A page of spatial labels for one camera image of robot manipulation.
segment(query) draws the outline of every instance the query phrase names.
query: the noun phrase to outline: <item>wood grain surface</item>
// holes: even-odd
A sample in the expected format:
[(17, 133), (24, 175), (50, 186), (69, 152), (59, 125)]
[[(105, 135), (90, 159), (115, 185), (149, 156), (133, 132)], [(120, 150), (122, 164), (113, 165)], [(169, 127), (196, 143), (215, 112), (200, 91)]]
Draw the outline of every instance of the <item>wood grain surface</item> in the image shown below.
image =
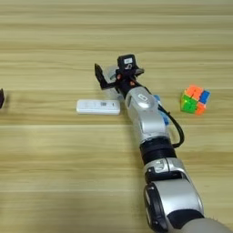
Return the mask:
[[(0, 232), (147, 233), (142, 161), (120, 116), (79, 116), (79, 98), (106, 98), (94, 63), (127, 53), (139, 81), (184, 128), (177, 150), (206, 216), (233, 229), (231, 0), (0, 0)], [(181, 113), (181, 92), (211, 98)], [(171, 136), (178, 140), (171, 127)]]

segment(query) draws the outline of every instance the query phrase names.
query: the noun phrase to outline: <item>orange cube face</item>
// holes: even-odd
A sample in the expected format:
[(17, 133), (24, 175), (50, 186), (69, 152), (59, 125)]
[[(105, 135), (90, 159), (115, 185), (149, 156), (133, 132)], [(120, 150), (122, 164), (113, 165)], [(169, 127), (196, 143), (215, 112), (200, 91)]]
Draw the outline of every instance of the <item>orange cube face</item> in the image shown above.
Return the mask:
[(198, 101), (200, 99), (202, 92), (203, 92), (203, 89), (198, 87), (193, 94), (193, 98), (195, 98)]
[(197, 101), (200, 99), (201, 93), (203, 89), (199, 86), (190, 85), (189, 88), (186, 89), (186, 95), (195, 98)]
[(206, 106), (202, 103), (198, 103), (198, 109), (196, 110), (195, 114), (202, 115), (206, 110)]
[(187, 96), (192, 97), (192, 96), (194, 95), (194, 93), (195, 93), (196, 88), (197, 88), (197, 86), (195, 86), (195, 85), (190, 85), (190, 86), (186, 89), (185, 94), (186, 94)]

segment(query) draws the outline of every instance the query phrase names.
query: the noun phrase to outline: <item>white remote control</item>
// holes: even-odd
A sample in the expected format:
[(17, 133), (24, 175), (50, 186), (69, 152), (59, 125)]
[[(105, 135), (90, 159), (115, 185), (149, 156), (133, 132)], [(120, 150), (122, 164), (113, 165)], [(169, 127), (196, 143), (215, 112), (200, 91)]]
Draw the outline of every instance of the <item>white remote control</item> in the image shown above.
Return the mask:
[(79, 114), (118, 115), (120, 103), (118, 100), (79, 99), (76, 111)]

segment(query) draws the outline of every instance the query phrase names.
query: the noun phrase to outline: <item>colorful cube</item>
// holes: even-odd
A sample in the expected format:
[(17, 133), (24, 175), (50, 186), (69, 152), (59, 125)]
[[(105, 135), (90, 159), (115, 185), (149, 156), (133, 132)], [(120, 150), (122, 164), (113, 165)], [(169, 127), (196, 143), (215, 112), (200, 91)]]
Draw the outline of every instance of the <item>colorful cube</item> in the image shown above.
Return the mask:
[(202, 115), (206, 110), (206, 103), (210, 92), (195, 85), (190, 85), (181, 97), (181, 111)]

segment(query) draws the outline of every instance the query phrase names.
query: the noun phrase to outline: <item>robotic arm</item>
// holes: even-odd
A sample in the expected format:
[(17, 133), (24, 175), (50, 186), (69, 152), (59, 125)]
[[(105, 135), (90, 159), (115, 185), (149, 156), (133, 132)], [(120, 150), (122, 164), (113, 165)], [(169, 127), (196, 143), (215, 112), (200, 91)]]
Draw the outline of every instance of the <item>robotic arm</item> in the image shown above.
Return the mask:
[[(158, 233), (230, 233), (215, 220), (204, 218), (201, 199), (175, 148), (184, 142), (182, 128), (156, 101), (146, 87), (137, 82), (144, 73), (133, 55), (120, 56), (118, 66), (104, 74), (95, 64), (96, 78), (102, 89), (124, 98), (133, 122), (144, 162), (147, 185), (144, 190), (148, 225)], [(171, 144), (160, 112), (171, 119), (180, 141)]]

